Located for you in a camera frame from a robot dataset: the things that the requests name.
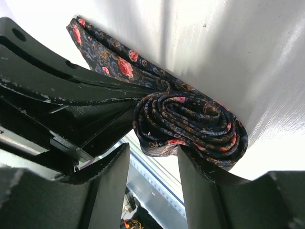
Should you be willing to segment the dark floral paisley tie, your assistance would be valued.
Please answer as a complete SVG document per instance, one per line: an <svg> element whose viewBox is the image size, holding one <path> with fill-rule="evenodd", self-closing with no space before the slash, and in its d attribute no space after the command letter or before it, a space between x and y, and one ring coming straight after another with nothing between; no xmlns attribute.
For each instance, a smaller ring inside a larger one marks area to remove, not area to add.
<svg viewBox="0 0 305 229"><path fill-rule="evenodd" d="M151 89L138 102L132 124L144 154L174 156L183 145L192 157L225 170L244 156L247 131L227 108L80 17L67 31L92 71Z"/></svg>

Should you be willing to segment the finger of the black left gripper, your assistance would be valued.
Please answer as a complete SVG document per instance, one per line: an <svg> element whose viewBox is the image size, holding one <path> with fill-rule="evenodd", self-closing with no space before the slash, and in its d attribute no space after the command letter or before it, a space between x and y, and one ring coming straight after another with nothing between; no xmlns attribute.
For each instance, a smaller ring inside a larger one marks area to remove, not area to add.
<svg viewBox="0 0 305 229"><path fill-rule="evenodd" d="M0 20L0 126L41 152L102 155L131 130L137 102L151 92L73 64Z"/></svg>

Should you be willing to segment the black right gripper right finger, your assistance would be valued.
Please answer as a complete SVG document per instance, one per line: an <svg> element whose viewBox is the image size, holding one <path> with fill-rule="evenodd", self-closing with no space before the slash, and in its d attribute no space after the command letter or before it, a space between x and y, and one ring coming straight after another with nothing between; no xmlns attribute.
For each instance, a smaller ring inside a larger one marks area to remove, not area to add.
<svg viewBox="0 0 305 229"><path fill-rule="evenodd" d="M188 227L191 229L302 229L304 171L270 171L250 181L178 148Z"/></svg>

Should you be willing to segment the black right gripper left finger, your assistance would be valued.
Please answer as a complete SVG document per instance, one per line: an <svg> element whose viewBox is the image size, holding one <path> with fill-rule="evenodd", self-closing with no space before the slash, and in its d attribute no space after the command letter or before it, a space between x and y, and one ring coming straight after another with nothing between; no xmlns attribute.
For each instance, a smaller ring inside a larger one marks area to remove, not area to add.
<svg viewBox="0 0 305 229"><path fill-rule="evenodd" d="M130 161L128 143L51 181L22 168L0 171L3 229L117 229Z"/></svg>

